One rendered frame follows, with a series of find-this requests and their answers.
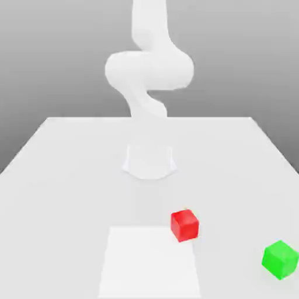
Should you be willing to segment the small green cube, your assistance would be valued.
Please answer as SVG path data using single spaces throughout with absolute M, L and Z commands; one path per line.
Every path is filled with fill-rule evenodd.
M 263 253 L 262 266 L 279 280 L 296 270 L 299 253 L 284 241 L 279 240 L 267 246 Z

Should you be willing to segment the small red cube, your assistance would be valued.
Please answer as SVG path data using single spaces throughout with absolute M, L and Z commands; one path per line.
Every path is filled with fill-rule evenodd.
M 171 214 L 171 231 L 178 242 L 195 239 L 199 235 L 199 220 L 190 209 Z

